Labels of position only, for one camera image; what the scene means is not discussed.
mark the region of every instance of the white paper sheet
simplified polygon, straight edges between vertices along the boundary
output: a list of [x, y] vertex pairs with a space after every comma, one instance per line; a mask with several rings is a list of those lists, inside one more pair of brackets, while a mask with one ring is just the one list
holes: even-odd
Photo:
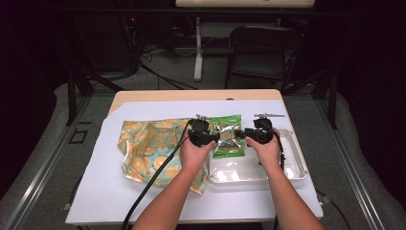
[[[192, 118], [196, 113], [208, 117], [241, 114], [243, 128], [253, 127], [253, 120], [257, 119], [254, 114], [285, 115], [271, 118], [273, 126], [294, 133], [280, 100], [124, 103], [103, 122], [66, 222], [75, 225], [123, 222], [129, 208], [146, 186], [145, 183], [125, 178], [121, 170], [124, 155], [117, 147], [117, 142], [123, 121]], [[316, 217], [321, 218], [323, 210], [317, 200], [310, 174], [294, 183], [294, 186]], [[130, 221], [134, 221], [160, 191], [162, 189], [152, 186]], [[189, 193], [180, 221], [256, 221], [274, 217], [275, 210], [267, 184], [224, 186], [209, 183], [204, 195]]]

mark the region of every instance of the green plastic bag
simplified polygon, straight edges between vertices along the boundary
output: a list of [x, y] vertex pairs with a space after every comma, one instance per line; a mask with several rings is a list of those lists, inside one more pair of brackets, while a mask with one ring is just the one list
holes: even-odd
[[244, 156], [242, 140], [235, 135], [241, 129], [241, 115], [212, 117], [213, 134], [220, 133], [220, 140], [214, 147], [213, 158]]

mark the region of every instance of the dark wall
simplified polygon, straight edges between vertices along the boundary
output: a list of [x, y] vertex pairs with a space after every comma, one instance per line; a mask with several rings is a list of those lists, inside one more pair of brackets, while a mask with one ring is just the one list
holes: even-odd
[[366, 23], [339, 76], [361, 149], [388, 191], [406, 208], [406, 6], [372, 1]]
[[36, 8], [0, 3], [0, 197], [48, 125], [65, 75]]

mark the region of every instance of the forearm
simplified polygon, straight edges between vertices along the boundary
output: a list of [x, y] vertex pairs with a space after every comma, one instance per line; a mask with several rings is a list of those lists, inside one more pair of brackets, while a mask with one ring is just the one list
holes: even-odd
[[149, 203], [132, 229], [175, 229], [193, 178], [193, 173], [184, 171], [176, 175], [167, 188]]
[[266, 170], [281, 229], [324, 229], [279, 165]]

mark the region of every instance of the plastic tray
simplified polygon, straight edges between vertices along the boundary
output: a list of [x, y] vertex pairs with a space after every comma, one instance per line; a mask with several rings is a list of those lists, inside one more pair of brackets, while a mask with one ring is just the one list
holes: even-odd
[[[308, 174], [302, 152], [293, 132], [280, 129], [284, 161], [284, 173], [291, 182], [303, 180]], [[245, 156], [229, 158], [209, 157], [209, 178], [217, 184], [267, 182], [268, 177], [259, 164], [254, 149], [244, 141]]]

